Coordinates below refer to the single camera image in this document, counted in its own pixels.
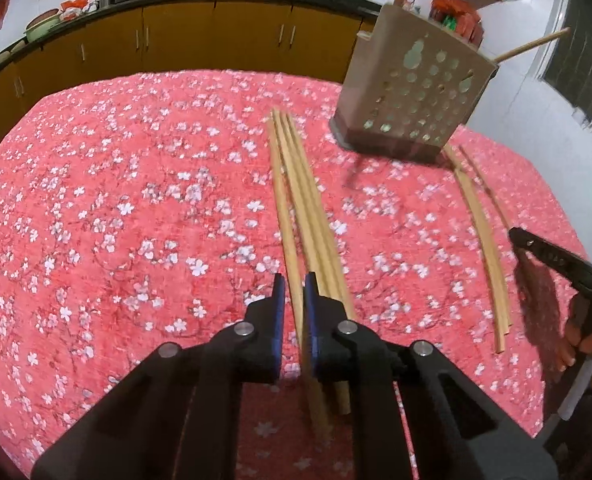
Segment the person right hand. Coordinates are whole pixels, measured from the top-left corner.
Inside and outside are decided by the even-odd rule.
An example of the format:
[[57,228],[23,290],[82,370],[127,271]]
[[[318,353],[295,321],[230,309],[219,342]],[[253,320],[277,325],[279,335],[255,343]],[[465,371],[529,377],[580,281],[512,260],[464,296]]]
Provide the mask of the person right hand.
[[569,317],[564,327],[564,333],[555,347],[555,368],[558,372],[563,373],[573,366],[578,353],[592,354],[592,334],[587,337],[581,336],[580,326],[573,319],[573,315],[578,310],[582,310],[588,305],[589,301],[581,294],[576,294],[570,300]]

